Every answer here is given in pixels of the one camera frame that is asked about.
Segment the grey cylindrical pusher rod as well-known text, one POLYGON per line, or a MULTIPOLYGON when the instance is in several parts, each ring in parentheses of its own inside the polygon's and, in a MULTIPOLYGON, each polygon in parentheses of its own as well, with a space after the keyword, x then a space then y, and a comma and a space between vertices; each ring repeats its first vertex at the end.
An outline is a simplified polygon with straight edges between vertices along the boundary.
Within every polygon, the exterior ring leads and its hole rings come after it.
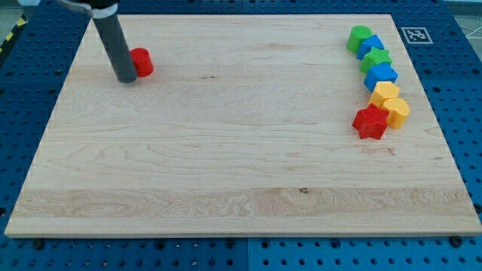
POLYGON ((118 4, 94 6, 92 18, 117 79, 128 84, 137 79, 137 71, 117 16, 117 8, 118 4))

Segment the black arm mount with clamp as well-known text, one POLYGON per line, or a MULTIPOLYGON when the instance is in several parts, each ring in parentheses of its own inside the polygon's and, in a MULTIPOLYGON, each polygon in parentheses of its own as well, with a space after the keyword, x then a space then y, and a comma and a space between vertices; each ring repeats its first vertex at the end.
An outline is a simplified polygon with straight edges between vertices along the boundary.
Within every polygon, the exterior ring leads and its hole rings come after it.
POLYGON ((56 0, 70 11, 86 14, 92 18, 106 18, 117 12, 119 0, 56 0))

